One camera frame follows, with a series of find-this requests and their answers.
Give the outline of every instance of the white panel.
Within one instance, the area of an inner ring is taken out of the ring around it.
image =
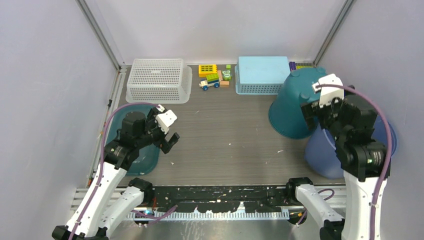
[[[187,63],[239,56],[312,61],[343,0],[89,0],[126,64],[136,58]]]
[[[1,239],[64,225],[116,71],[74,0],[0,2]]]
[[[397,131],[382,200],[384,240],[424,235],[423,11],[422,0],[358,0],[321,62],[375,100]]]

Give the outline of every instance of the plastic basket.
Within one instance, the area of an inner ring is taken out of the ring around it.
[[[241,56],[235,66],[235,91],[241,95],[277,95],[289,74],[285,56]]]
[[[135,59],[126,83],[126,101],[183,104],[190,98],[192,69],[182,59]]]

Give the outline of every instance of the green toy block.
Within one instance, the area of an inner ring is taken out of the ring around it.
[[[222,77],[224,78],[225,81],[230,81],[231,80],[231,71],[230,70],[222,71]]]
[[[206,76],[206,80],[208,82],[212,82],[212,81],[219,80],[219,79],[220,79],[220,76],[218,75],[218,73],[212,73],[212,74],[209,74],[209,75]]]

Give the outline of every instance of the teal bucket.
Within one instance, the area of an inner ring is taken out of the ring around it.
[[[303,139],[313,133],[306,125],[301,104],[320,99],[321,94],[314,92],[312,84],[326,75],[322,67],[306,67],[290,73],[268,112],[269,122],[278,133],[291,139]]]
[[[119,110],[113,117],[110,123],[109,133],[106,138],[106,143],[109,143],[117,136],[117,130],[122,126],[122,120],[130,112],[142,112],[148,115],[152,106],[150,105],[131,105]],[[131,167],[126,172],[126,175],[140,176],[146,175],[153,171],[158,164],[160,149],[154,145],[146,146],[139,151],[139,157],[132,162]]]

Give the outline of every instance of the cable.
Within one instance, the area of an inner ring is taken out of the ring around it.
[[[109,118],[107,119],[106,123],[104,124],[103,127],[103,135],[101,136],[101,143],[100,143],[100,170],[98,171],[98,178],[97,178],[97,182],[95,183],[95,187],[93,189],[93,191],[91,192],[90,197],[87,200],[87,203],[85,203],[85,206],[82,208],[81,213],[79,214],[79,217],[76,219],[75,221],[75,225],[72,228],[72,231],[70,232],[69,238],[68,240],[72,240],[72,238],[75,235],[75,231],[77,230],[78,225],[81,223],[81,219],[83,219],[84,217],[84,213],[86,213],[87,208],[89,207],[90,203],[92,202],[94,195],[97,192],[97,189],[99,188],[100,182],[102,181],[103,178],[103,165],[105,164],[105,141],[106,141],[106,133],[108,132],[108,128],[109,128],[109,124],[111,123],[112,118],[114,117],[114,115],[121,109],[124,109],[126,107],[129,106],[134,106],[134,105],[150,105],[153,107],[159,107],[159,105],[157,104],[153,104],[153,103],[149,103],[149,102],[134,102],[134,103],[127,103],[125,105],[122,105],[120,107],[118,107],[117,109],[115,109],[109,116]]]
[[[375,233],[376,233],[376,228],[375,228],[376,227],[376,205],[377,205],[377,201],[379,199],[380,189],[382,187],[384,178],[385,178],[387,170],[389,168],[389,163],[390,163],[390,160],[391,160],[391,153],[392,153],[392,134],[391,134],[391,131],[390,131],[389,122],[387,121],[387,118],[384,115],[381,108],[375,102],[373,102],[369,97],[364,95],[363,93],[360,93],[359,91],[357,91],[357,90],[355,90],[351,87],[348,87],[348,86],[341,86],[341,85],[335,85],[335,84],[321,84],[321,85],[316,86],[316,88],[325,88],[325,87],[343,89],[343,90],[349,91],[353,94],[360,96],[361,98],[366,100],[375,109],[377,114],[380,115],[381,120],[383,121],[383,124],[384,124],[385,133],[386,133],[386,137],[387,137],[387,154],[386,154],[385,159],[384,159],[384,164],[383,164],[383,168],[381,170],[381,174],[378,177],[377,184],[375,185],[374,194],[372,196],[372,202],[371,202],[371,216],[370,216],[370,220],[369,220],[369,222],[370,222],[369,223],[369,235],[370,235],[369,239],[374,240],[375,239]]]
[[[151,226],[153,224],[156,224],[160,220],[162,220],[162,219],[168,217],[169,215],[171,215],[173,212],[175,212],[175,210],[177,210],[177,207],[178,207],[178,205],[173,206],[171,209],[169,209],[167,212],[165,212],[165,214],[162,215],[162,216],[150,216],[150,215],[144,214],[144,213],[139,212],[139,211],[136,211],[136,210],[132,210],[131,212],[132,213],[135,213],[135,214],[137,214],[139,216],[148,218],[148,219],[154,219],[154,221],[149,222],[148,224],[145,225],[145,227],[147,228],[147,226]]]
[[[327,201],[327,200],[329,200],[329,199],[331,199],[332,197],[334,197],[334,194],[336,194],[335,192],[334,192],[334,190],[333,189],[331,189],[331,188],[325,188],[325,189],[322,189],[322,190],[320,190],[318,193],[320,194],[320,193],[323,193],[323,192],[325,192],[325,191],[331,191],[331,195],[330,196],[328,196],[328,197],[326,197],[326,198],[324,198],[324,200],[325,201]],[[303,215],[302,215],[302,217],[300,217],[300,219],[299,219],[299,221],[297,221],[297,223],[296,223],[296,225],[299,227],[299,224],[302,222],[302,220],[305,218],[305,216],[308,214],[308,210],[306,209],[305,210],[305,212],[303,213]]]

